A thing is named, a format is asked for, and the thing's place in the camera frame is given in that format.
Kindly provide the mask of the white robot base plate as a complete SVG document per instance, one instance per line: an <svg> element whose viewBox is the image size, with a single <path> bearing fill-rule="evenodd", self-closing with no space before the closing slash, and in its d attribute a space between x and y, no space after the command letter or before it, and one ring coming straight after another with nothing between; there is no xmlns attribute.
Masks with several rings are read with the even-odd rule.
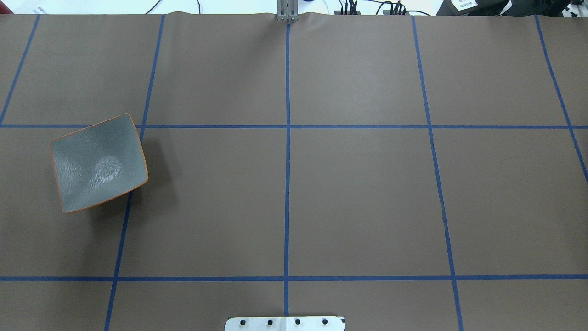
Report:
<svg viewBox="0 0 588 331"><path fill-rule="evenodd" d="M225 331L345 331L344 317L274 316L229 318Z"/></svg>

